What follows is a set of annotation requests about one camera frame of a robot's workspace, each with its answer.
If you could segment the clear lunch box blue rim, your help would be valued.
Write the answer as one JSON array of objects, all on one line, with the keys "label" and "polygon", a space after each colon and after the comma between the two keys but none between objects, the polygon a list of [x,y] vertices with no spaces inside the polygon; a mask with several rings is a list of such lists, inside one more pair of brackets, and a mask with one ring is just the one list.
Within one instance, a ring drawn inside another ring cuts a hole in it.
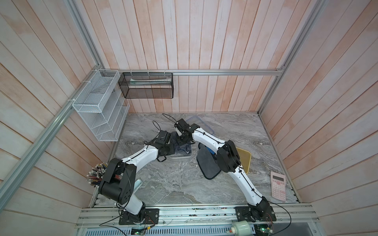
[{"label": "clear lunch box blue rim", "polygon": [[192,157],[192,146],[189,144],[179,145],[178,134],[176,131],[171,132],[170,142],[174,145],[174,154],[170,155],[171,159],[184,161],[189,160]]}]

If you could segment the yellow lunch box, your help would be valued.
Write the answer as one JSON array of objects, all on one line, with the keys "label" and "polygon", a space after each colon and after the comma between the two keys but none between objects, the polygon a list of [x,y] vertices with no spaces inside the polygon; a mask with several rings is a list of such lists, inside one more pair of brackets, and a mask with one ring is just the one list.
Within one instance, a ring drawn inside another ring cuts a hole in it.
[{"label": "yellow lunch box", "polygon": [[236,149],[237,149],[238,154],[240,156],[241,165],[242,165],[245,173],[248,174],[250,163],[251,163],[252,154],[249,151],[244,150],[244,149],[239,148],[239,147],[237,147]]}]

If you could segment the clear lunch box lid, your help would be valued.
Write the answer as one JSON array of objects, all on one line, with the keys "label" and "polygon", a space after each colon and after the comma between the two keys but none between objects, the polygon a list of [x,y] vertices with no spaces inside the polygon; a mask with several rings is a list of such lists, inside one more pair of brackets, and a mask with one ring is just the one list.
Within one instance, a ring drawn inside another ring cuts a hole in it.
[{"label": "clear lunch box lid", "polygon": [[214,135],[214,133],[215,133],[214,130],[197,115],[191,116],[190,118],[186,119],[186,122],[189,125],[196,124],[196,125],[200,126],[203,130],[205,130],[207,133],[209,133],[211,135]]}]

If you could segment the dark grey cloth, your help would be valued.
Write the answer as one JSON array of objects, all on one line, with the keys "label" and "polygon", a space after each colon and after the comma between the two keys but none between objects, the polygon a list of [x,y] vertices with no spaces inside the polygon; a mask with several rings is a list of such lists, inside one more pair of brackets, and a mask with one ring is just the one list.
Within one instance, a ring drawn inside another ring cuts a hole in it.
[{"label": "dark grey cloth", "polygon": [[192,154],[192,146],[189,144],[179,144],[179,135],[176,131],[171,133],[171,143],[174,145],[175,155],[190,155]]}]

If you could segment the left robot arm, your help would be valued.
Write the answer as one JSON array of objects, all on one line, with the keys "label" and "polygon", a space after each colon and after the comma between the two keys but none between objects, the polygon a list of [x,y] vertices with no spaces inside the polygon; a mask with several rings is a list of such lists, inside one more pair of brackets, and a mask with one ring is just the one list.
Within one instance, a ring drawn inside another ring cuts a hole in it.
[{"label": "left robot arm", "polygon": [[144,203],[133,193],[136,174],[150,162],[164,162],[167,156],[174,154],[170,136],[171,133],[161,130],[135,154],[123,159],[112,159],[98,187],[99,194],[115,201],[132,215],[140,214]]}]

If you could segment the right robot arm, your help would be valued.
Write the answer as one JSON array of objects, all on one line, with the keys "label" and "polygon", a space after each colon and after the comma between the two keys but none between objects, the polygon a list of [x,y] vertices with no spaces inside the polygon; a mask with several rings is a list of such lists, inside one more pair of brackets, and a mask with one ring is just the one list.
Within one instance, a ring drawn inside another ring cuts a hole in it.
[{"label": "right robot arm", "polygon": [[228,173],[243,192],[249,206],[249,212],[254,220],[261,221],[265,213],[270,211],[268,200],[258,191],[245,173],[240,155],[233,141],[224,141],[207,133],[196,124],[189,125],[180,119],[174,125],[179,143],[195,141],[210,148],[217,157],[216,163],[221,171]]}]

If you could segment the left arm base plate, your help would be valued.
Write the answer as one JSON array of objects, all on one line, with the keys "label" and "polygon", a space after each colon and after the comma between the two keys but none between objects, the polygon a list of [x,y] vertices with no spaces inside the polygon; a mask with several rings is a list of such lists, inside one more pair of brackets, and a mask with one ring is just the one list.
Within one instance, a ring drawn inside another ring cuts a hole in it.
[{"label": "left arm base plate", "polygon": [[134,215],[128,211],[121,213],[119,225],[156,225],[159,219],[158,208],[142,208],[139,214]]}]

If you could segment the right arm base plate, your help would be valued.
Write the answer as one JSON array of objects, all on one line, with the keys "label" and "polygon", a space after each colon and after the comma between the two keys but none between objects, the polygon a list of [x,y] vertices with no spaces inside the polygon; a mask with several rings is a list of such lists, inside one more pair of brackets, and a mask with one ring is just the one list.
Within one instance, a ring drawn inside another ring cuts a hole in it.
[{"label": "right arm base plate", "polygon": [[237,206],[235,207],[236,217],[238,221],[260,222],[260,221],[277,221],[273,208],[269,206],[267,209],[258,211],[255,206]]}]

